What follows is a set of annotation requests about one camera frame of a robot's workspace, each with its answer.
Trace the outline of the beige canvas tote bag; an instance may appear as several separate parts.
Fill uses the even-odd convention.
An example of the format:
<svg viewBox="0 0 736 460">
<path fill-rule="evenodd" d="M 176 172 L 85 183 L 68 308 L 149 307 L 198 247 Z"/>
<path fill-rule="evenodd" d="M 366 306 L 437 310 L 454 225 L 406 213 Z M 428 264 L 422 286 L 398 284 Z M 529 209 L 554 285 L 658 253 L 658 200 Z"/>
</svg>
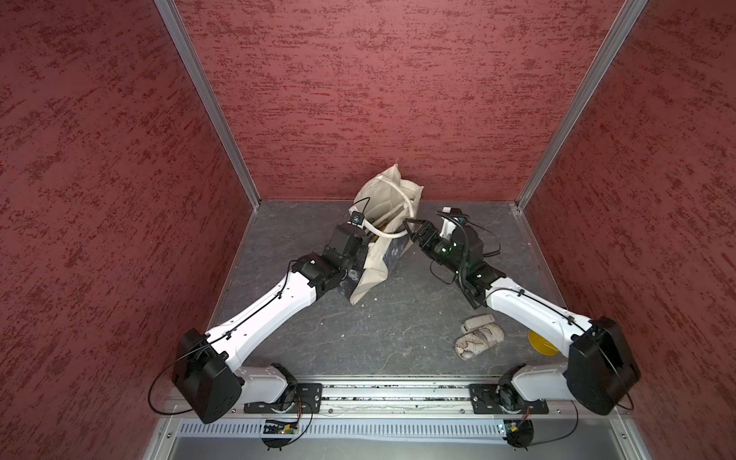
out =
<svg viewBox="0 0 736 460">
<path fill-rule="evenodd" d="M 365 262 L 356 271 L 356 283 L 347 289 L 351 304 L 358 304 L 370 289 L 386 281 L 410 248 L 406 221 L 417 217 L 423 189 L 402 178 L 395 164 L 366 182 L 355 196 L 352 209 L 364 215 L 370 242 Z"/>
</svg>

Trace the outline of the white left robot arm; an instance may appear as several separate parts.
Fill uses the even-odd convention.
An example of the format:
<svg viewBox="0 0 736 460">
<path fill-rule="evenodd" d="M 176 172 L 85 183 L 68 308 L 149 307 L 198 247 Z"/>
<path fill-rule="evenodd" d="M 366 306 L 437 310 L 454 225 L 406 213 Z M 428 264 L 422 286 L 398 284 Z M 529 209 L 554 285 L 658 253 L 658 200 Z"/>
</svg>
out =
<svg viewBox="0 0 736 460">
<path fill-rule="evenodd" d="M 214 423 L 236 404 L 275 403 L 285 394 L 289 378 L 281 368 L 240 368 L 280 326 L 365 262 L 368 242 L 360 224 L 343 222 L 333 231 L 320 254 L 290 262 L 284 278 L 239 314 L 206 333 L 191 329 L 179 340 L 172 383 L 199 421 Z"/>
</svg>

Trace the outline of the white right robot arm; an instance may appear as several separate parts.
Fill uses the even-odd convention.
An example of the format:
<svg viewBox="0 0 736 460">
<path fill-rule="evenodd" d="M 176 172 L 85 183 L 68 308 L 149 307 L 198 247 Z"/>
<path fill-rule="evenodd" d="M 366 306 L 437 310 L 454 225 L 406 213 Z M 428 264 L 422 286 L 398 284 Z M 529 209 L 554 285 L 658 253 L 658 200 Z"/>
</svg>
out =
<svg viewBox="0 0 736 460">
<path fill-rule="evenodd" d="M 496 404 L 519 413 L 537 400 L 571 401 L 608 415 L 630 396 L 641 372 L 618 323 L 575 314 L 525 289 L 486 262 L 483 242 L 466 216 L 441 216 L 441 228 L 429 220 L 409 220 L 411 241 L 452 272 L 452 281 L 473 308 L 512 318 L 565 358 L 559 364 L 523 364 L 507 371 L 498 381 Z"/>
</svg>

